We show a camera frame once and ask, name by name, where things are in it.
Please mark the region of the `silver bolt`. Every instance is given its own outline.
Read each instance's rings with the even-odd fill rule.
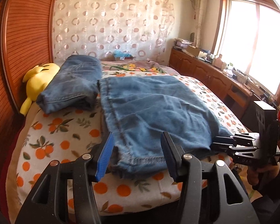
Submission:
[[[192,159],[192,155],[191,154],[184,154],[184,159],[191,160]]]
[[[222,160],[217,160],[216,161],[216,164],[219,166],[219,167],[223,167],[225,165],[225,162],[222,161]]]
[[[58,161],[57,161],[57,160],[53,160],[53,161],[50,162],[50,165],[51,165],[52,167],[55,167],[55,166],[58,165]]]
[[[91,155],[90,155],[89,153],[86,153],[86,154],[84,154],[84,155],[82,156],[82,158],[83,158],[84,160],[88,160],[88,159],[91,158]]]

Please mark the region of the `window frame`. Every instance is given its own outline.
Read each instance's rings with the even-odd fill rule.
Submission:
[[[217,24],[217,29],[216,29],[216,33],[215,33],[213,47],[212,47],[212,50],[211,50],[212,54],[215,54],[215,55],[218,54],[219,49],[221,47],[221,44],[223,43],[223,40],[224,40],[224,36],[225,36],[225,32],[226,32],[226,24],[228,22],[228,14],[229,14],[229,11],[230,11],[230,6],[231,6],[231,1],[232,0],[220,0],[220,10],[219,10],[219,16],[218,16],[218,24]],[[243,0],[243,1],[253,2],[253,3],[256,4],[256,15],[257,15],[258,21],[260,19],[260,11],[259,11],[260,5],[266,6],[270,9],[273,9],[273,10],[277,11],[278,13],[280,13],[280,10],[278,9],[277,5],[272,0]],[[253,53],[255,53],[255,50],[256,50],[257,38],[258,38],[258,29],[257,29],[257,33],[256,33],[255,43],[253,45]],[[248,74],[247,72],[251,68],[252,60],[253,60],[253,56],[251,57],[251,61],[249,62],[247,70],[245,71],[246,74]],[[269,90],[267,90],[267,88],[264,87],[261,83],[258,82],[258,84],[261,87],[263,87],[266,91],[269,92]],[[278,105],[280,104],[280,84],[279,84],[279,87],[278,87],[275,95],[272,94],[272,98],[274,98],[277,101]]]

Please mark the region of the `curtain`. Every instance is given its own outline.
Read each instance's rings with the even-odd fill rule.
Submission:
[[[206,3],[207,0],[195,0],[196,32],[195,32],[193,45],[196,47],[200,47],[201,45],[201,30],[202,30],[203,20],[205,17]]]
[[[170,0],[56,0],[54,62],[73,54],[112,60],[117,49],[158,61],[173,24]]]

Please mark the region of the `stuffed animal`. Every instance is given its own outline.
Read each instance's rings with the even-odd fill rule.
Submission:
[[[35,66],[25,74],[23,82],[27,82],[27,99],[21,106],[21,114],[26,116],[32,101],[36,101],[38,95],[48,86],[59,69],[60,67],[56,64],[48,63],[43,66]]]

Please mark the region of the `person's arm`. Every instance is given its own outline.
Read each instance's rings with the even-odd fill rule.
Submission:
[[[258,190],[259,188],[259,173],[267,173],[266,179],[262,179],[265,184],[263,188],[258,191],[262,195],[268,195],[272,200],[280,199],[280,163],[278,163],[278,166],[268,165],[264,168],[257,169],[256,171],[249,168],[247,173],[248,182],[255,190]]]

